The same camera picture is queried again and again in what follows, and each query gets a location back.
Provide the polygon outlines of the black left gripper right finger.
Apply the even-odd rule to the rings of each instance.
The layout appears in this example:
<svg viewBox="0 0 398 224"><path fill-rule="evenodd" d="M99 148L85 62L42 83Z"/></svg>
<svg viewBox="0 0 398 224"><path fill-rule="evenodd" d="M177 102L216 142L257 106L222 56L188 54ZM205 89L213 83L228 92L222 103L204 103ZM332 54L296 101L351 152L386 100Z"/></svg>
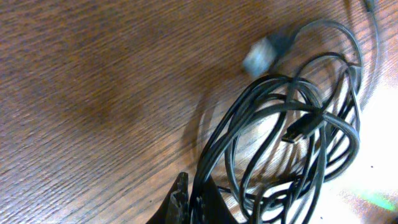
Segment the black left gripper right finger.
<svg viewBox="0 0 398 224"><path fill-rule="evenodd" d="M214 180L209 178L194 207L196 224L238 224L227 208Z"/></svg>

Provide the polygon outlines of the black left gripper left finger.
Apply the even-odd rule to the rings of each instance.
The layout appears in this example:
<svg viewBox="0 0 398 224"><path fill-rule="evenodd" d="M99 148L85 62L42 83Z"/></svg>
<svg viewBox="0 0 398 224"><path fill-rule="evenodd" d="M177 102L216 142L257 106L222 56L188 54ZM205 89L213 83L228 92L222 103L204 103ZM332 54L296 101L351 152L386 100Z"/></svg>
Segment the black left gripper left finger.
<svg viewBox="0 0 398 224"><path fill-rule="evenodd" d="M181 172L147 224L189 224L188 174Z"/></svg>

